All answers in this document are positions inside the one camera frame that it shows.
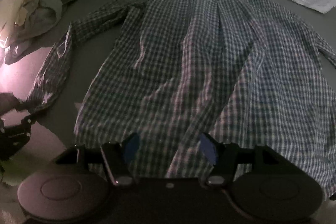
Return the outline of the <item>plaid checkered shirt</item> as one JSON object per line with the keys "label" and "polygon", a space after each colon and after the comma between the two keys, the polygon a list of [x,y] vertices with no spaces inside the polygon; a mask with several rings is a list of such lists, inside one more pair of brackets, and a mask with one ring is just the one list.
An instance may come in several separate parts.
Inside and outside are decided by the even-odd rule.
{"label": "plaid checkered shirt", "polygon": [[141,177],[204,177],[199,149],[265,144],[335,193],[335,91],[320,56],[335,51],[299,16],[270,0],[114,0],[72,22],[27,97],[29,112],[58,98],[76,48],[121,25],[79,110],[87,148],[141,138]]}

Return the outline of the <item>grey blue garment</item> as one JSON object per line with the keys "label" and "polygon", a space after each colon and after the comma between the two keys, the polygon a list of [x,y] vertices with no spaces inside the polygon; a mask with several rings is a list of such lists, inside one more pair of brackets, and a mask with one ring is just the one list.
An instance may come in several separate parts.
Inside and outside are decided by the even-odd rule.
{"label": "grey blue garment", "polygon": [[3,61],[10,65],[15,63],[31,46],[35,38],[54,28],[60,21],[67,6],[77,0],[32,0],[23,7],[28,14],[22,26],[17,23],[14,32],[4,49]]}

